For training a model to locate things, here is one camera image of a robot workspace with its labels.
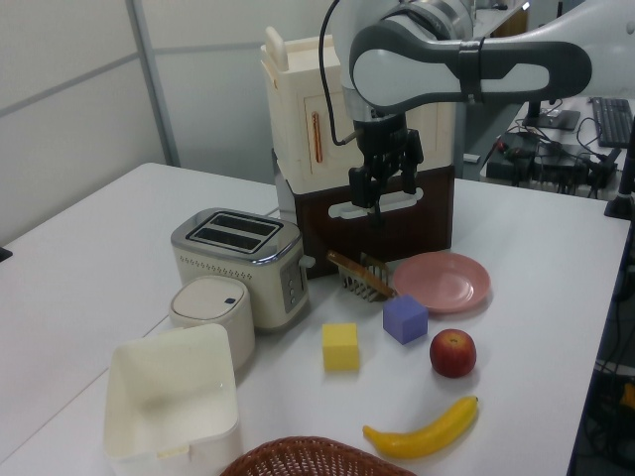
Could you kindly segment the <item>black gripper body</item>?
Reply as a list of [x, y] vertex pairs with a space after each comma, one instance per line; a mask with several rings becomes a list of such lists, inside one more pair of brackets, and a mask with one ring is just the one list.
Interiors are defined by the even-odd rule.
[[396, 173], [405, 152], [408, 132], [405, 114], [371, 121], [354, 121], [356, 144], [363, 156], [363, 169], [370, 173]]

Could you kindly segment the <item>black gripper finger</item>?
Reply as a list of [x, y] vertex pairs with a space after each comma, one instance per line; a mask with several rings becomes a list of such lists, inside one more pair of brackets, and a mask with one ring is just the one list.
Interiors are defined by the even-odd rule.
[[348, 171], [348, 179], [353, 205], [370, 210], [370, 221], [374, 227], [383, 227], [380, 198], [385, 190], [386, 181], [376, 178], [369, 167], [361, 166]]
[[400, 164], [403, 192], [408, 194], [416, 193], [418, 166], [423, 161], [424, 153], [419, 132], [415, 129], [409, 129]]

